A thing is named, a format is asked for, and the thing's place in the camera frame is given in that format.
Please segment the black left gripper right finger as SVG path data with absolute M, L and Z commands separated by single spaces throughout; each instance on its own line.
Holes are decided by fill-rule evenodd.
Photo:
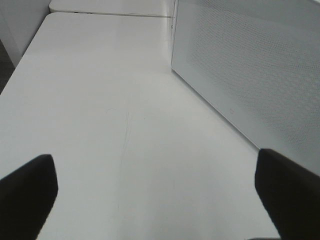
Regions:
M 255 190 L 282 240 L 320 238 L 320 177 L 284 155 L 260 149 Z

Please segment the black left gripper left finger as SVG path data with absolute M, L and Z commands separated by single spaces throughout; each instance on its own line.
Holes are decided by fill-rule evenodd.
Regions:
M 55 203 L 58 180 L 52 155 L 42 154 L 0 180 L 0 238 L 35 240 Z

